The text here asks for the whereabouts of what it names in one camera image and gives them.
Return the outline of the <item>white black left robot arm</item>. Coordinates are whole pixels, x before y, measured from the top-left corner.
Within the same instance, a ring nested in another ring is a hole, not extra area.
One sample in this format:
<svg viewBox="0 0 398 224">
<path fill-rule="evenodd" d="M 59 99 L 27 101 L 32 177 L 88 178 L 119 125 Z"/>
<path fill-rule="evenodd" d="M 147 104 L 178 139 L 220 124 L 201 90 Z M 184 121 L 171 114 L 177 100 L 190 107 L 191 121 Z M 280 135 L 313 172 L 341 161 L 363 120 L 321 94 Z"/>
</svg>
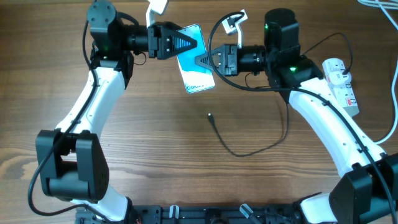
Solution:
<svg viewBox="0 0 398 224">
<path fill-rule="evenodd" d="M 173 22 L 156 22 L 167 1 L 151 1 L 146 23 L 119 12 L 109 1 L 95 1 L 86 14 L 83 33 L 91 35 L 84 52 L 88 80 L 69 114 L 53 130 L 39 132 L 35 142 L 38 168 L 31 184 L 43 193 L 81 208 L 99 223 L 139 223 L 131 200 L 109 184 L 109 167 L 100 144 L 105 122 L 132 77 L 134 57 L 165 60 L 194 49 L 197 41 Z"/>
</svg>

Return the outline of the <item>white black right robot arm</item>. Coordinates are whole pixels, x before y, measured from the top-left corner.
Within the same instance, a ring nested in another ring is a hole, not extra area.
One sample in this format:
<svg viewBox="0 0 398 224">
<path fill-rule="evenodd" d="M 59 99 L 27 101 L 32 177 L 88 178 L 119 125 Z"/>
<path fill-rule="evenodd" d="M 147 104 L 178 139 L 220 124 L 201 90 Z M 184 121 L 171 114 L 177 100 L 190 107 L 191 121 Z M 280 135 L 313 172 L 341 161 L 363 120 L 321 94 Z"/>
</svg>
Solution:
<svg viewBox="0 0 398 224">
<path fill-rule="evenodd" d="M 265 14 L 262 45 L 210 48 L 195 63 L 225 82 L 241 72 L 265 72 L 267 89 L 305 118 L 341 177 L 328 194 L 268 205 L 262 215 L 241 205 L 245 218 L 253 223 L 369 223 L 390 215 L 397 220 L 397 156 L 367 137 L 333 96 L 322 71 L 301 54 L 293 11 L 277 8 Z"/>
</svg>

